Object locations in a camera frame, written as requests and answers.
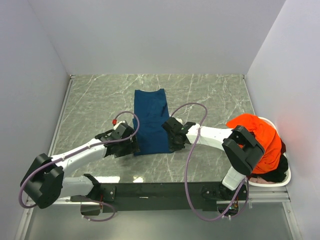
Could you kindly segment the blue t shirt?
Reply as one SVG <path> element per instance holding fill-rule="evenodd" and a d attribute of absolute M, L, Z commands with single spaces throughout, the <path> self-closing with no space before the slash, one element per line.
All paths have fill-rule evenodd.
<path fill-rule="evenodd" d="M 162 124 L 169 119 L 166 93 L 163 88 L 147 92 L 134 91 L 133 127 L 138 129 L 136 136 L 139 151 L 134 156 L 169 154 L 168 134 Z"/>

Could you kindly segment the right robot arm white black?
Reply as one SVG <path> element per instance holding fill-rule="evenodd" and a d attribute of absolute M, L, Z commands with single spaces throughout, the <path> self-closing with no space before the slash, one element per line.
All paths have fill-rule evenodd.
<path fill-rule="evenodd" d="M 205 183 L 199 193 L 205 199 L 230 200 L 243 189 L 246 177 L 265 154 L 261 143 L 243 125 L 230 128 L 202 126 L 195 122 L 182 123 L 169 117 L 162 128 L 167 133 L 169 150 L 177 152 L 190 145 L 184 176 L 188 178 L 190 163 L 197 146 L 217 149 L 224 153 L 229 169 L 220 181 Z"/>

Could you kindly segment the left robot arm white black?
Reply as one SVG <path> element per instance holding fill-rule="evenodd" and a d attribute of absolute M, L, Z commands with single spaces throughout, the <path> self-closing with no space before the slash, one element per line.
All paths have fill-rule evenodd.
<path fill-rule="evenodd" d="M 45 209 L 57 199 L 82 196 L 88 201 L 102 200 L 101 183 L 91 174 L 80 177 L 67 175 L 81 166 L 108 157 L 122 157 L 138 151 L 137 129 L 126 121 L 100 133 L 89 142 L 64 153 L 38 155 L 20 183 L 20 193 L 26 193 L 35 206 Z"/>

